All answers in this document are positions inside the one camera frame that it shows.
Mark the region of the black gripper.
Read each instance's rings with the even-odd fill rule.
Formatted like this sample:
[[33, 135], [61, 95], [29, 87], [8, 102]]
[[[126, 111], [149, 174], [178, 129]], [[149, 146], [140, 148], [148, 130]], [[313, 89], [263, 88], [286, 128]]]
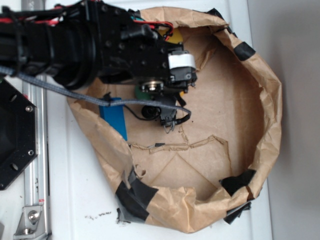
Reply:
[[97, 77], [105, 84], [136, 85], [142, 92], [158, 94], [157, 108], [186, 110], [175, 93], [195, 85], [196, 64], [182, 43], [168, 42], [173, 25], [138, 20], [102, 1], [96, 7], [102, 57]]

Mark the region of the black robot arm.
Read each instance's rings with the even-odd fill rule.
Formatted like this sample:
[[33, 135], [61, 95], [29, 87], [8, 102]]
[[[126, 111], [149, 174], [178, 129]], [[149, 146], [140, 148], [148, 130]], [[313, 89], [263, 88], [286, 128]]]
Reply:
[[104, 84], [135, 85], [154, 96], [179, 99], [197, 80], [194, 57], [171, 43], [174, 26], [144, 20], [138, 12], [100, 0], [81, 0], [49, 10], [0, 15], [0, 73], [100, 106], [125, 104], [175, 109], [148, 100], [100, 100], [79, 90]]

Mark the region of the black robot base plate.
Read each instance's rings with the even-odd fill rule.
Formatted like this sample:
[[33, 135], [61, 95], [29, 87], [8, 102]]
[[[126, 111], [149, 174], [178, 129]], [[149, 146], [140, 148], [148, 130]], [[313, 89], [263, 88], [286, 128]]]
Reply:
[[37, 156], [37, 107], [0, 81], [0, 189], [6, 190]]

